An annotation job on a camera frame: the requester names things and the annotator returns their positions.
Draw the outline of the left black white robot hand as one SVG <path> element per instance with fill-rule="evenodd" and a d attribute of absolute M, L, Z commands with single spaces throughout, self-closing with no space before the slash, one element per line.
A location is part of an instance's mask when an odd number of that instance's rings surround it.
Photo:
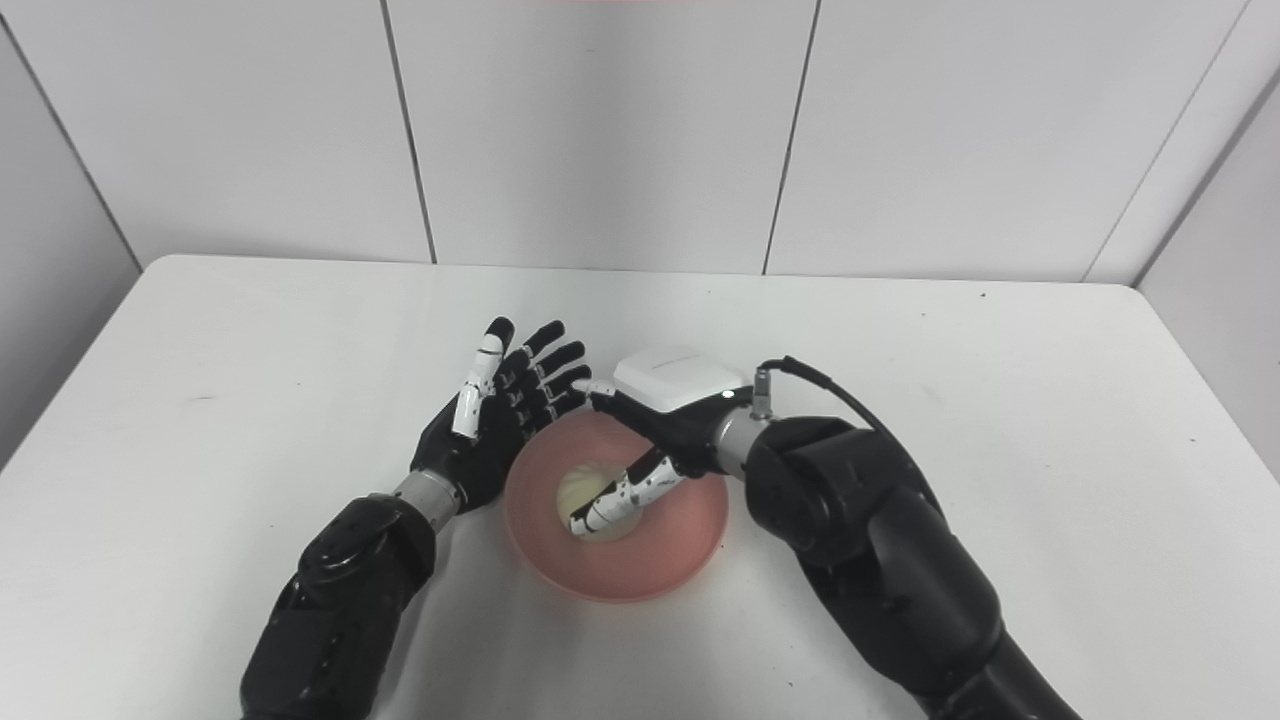
<path fill-rule="evenodd" d="M 567 341 L 553 320 L 516 343 L 515 324 L 495 318 L 474 352 L 462 386 L 428 423 L 410 473 L 442 482 L 460 514 L 489 505 L 506 487 L 524 447 L 554 421 L 577 411 L 573 389 L 590 380 L 581 341 Z"/>

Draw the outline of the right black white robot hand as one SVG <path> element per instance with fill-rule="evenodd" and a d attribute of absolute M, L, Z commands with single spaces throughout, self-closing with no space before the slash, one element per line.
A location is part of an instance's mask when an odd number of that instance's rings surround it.
<path fill-rule="evenodd" d="M 745 477 L 753 443 L 768 423 L 753 416 L 751 383 L 687 347 L 653 348 L 621 360 L 611 380 L 576 380 L 573 391 L 652 447 L 564 524 L 598 536 L 654 503 L 687 478 Z"/>

